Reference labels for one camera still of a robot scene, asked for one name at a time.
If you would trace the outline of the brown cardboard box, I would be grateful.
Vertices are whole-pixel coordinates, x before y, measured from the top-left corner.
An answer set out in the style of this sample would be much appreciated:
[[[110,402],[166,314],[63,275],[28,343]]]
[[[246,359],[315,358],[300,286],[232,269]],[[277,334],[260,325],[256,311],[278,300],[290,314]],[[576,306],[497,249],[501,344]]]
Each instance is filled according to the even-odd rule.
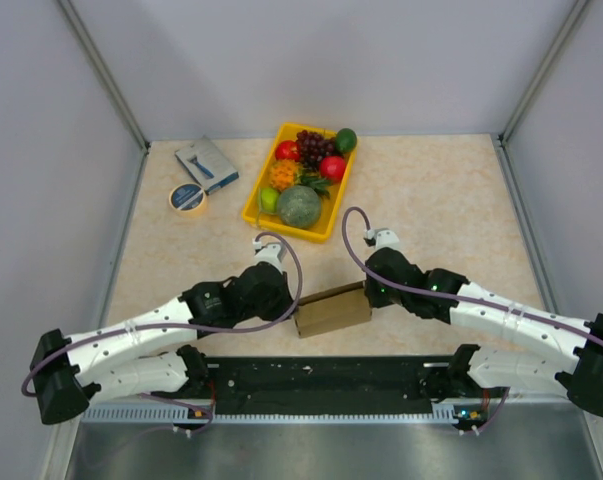
[[[372,309],[364,286],[357,281],[302,298],[294,315],[298,336],[305,339],[368,323]]]

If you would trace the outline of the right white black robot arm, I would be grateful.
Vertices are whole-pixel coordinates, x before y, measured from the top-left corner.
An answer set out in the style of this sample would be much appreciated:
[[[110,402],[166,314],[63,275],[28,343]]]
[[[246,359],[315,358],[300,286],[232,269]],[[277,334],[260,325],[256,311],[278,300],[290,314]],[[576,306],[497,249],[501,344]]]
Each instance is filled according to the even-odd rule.
[[[533,390],[565,397],[603,418],[603,314],[589,321],[518,304],[461,274],[422,271],[387,247],[369,257],[365,272],[365,294],[374,308],[395,303],[422,319],[481,330],[519,346],[517,352],[458,347],[442,376],[458,395]]]

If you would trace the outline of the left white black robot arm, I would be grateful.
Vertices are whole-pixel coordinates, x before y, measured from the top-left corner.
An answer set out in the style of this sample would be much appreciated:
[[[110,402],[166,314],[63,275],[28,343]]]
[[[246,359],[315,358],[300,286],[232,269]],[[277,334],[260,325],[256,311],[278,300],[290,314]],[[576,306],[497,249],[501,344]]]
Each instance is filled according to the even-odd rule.
[[[138,394],[193,398],[209,382],[204,356],[193,342],[230,333],[258,318],[266,326],[286,320],[300,295],[286,273],[265,261],[223,281],[201,282],[167,303],[112,327],[65,336],[42,335],[28,384],[40,420],[60,424],[91,404]]]

